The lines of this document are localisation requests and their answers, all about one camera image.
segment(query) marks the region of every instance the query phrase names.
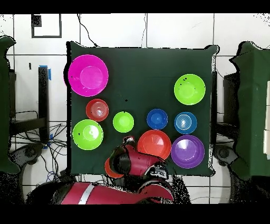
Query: green bowl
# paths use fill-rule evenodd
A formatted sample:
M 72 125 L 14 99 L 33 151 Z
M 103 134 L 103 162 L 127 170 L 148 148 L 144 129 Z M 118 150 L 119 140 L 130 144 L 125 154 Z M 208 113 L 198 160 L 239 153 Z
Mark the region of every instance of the green bowl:
M 82 150 L 94 150 L 103 140 L 103 130 L 94 120 L 82 120 L 73 128 L 72 137 Z
M 205 95 L 205 83 L 195 74 L 185 74 L 175 83 L 175 97 L 185 105 L 199 103 Z
M 114 116 L 112 124 L 118 132 L 126 133 L 132 130 L 134 119 L 130 113 L 122 111 Z

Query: purple bowl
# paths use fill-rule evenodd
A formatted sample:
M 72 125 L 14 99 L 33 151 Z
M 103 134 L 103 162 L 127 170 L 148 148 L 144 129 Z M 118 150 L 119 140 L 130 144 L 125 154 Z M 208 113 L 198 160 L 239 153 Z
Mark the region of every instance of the purple bowl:
M 171 147 L 171 158 L 181 168 L 190 169 L 199 165 L 204 159 L 203 143 L 193 135 L 177 138 Z

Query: plastic bowl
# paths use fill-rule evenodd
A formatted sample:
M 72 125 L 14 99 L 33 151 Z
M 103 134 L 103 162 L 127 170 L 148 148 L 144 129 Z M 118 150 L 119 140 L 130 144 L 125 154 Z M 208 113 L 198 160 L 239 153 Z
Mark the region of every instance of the plastic bowl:
M 114 116 L 112 123 L 118 132 L 126 133 L 132 130 L 134 119 L 130 113 L 121 111 Z
M 86 106 L 86 115 L 96 122 L 103 121 L 109 114 L 109 107 L 102 99 L 92 99 Z
M 204 159 L 203 143 L 193 135 L 177 138 L 171 147 L 171 158 L 181 168 L 190 169 L 198 166 Z
M 168 123 L 168 115 L 164 110 L 153 109 L 147 115 L 147 124 L 152 129 L 163 129 Z
M 195 74 L 185 74 L 175 83 L 175 97 L 185 105 L 199 103 L 205 95 L 205 83 Z
M 197 127 L 197 119 L 191 112 L 181 112 L 175 118 L 175 129 L 181 134 L 190 134 Z
M 158 156 L 165 160 L 171 151 L 170 138 L 160 130 L 149 130 L 140 137 L 138 151 Z
M 78 122 L 72 131 L 75 144 L 82 150 L 93 150 L 103 140 L 103 130 L 94 120 L 82 120 Z
M 81 55 L 69 67 L 70 86 L 74 92 L 84 97 L 99 94 L 106 87 L 108 78 L 105 63 L 94 55 Z
M 123 174 L 118 174 L 118 173 L 114 173 L 111 168 L 110 168 L 110 158 L 108 158 L 105 162 L 105 171 L 106 171 L 106 174 L 109 175 L 111 178 L 121 178 L 123 177 L 124 175 Z

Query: green panel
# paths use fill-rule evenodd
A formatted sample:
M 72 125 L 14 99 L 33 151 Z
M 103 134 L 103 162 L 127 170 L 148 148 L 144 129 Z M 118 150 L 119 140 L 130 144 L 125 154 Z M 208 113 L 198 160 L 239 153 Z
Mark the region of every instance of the green panel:
M 10 36 L 0 36 L 0 171 L 12 174 L 20 171 L 20 168 L 7 156 L 11 146 L 11 136 L 9 136 L 9 64 L 6 52 L 14 43 L 15 41 Z
M 270 80 L 270 51 L 260 50 L 250 42 L 242 45 L 233 59 L 240 70 L 239 137 L 236 152 L 240 156 L 233 171 L 247 180 L 254 175 L 270 176 L 270 160 L 263 153 L 267 81 Z
M 146 123 L 147 113 L 161 108 L 168 114 L 168 125 L 162 130 L 171 142 L 181 136 L 174 128 L 174 119 L 183 111 L 190 111 L 198 121 L 197 129 L 192 133 L 205 147 L 205 158 L 193 169 L 182 169 L 175 165 L 169 156 L 170 174 L 212 175 L 208 168 L 210 94 L 212 86 L 211 62 L 217 46 L 206 50 L 188 49 L 138 49 L 138 48 L 84 48 L 71 42 L 72 60 L 82 54 L 93 54 L 101 58 L 109 71 L 106 88 L 97 96 L 82 97 L 72 91 L 71 95 L 71 131 L 75 124 L 87 119 L 87 103 L 100 98 L 109 106 L 108 117 L 100 122 L 104 131 L 102 144 L 95 150 L 79 149 L 71 140 L 71 172 L 104 174 L 104 163 L 112 150 L 122 143 L 123 137 L 133 135 L 136 140 L 150 130 Z M 200 76 L 206 85 L 206 94 L 196 105 L 181 104 L 174 96 L 173 87 L 183 74 Z M 112 125 L 113 117 L 120 111 L 127 111 L 134 117 L 134 127 L 128 133 L 117 132 Z

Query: small red bowl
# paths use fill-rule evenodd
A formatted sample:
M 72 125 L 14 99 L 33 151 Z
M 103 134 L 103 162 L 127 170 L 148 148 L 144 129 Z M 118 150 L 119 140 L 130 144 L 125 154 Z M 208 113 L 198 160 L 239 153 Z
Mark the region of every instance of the small red bowl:
M 109 107 L 102 99 L 92 99 L 86 106 L 86 115 L 95 122 L 103 121 L 109 114 Z
M 110 168 L 110 164 L 109 164 L 109 160 L 110 158 L 108 158 L 105 162 L 105 171 L 106 174 L 109 175 L 111 178 L 122 178 L 124 175 L 123 174 L 118 174 L 118 173 L 114 173 L 111 168 Z

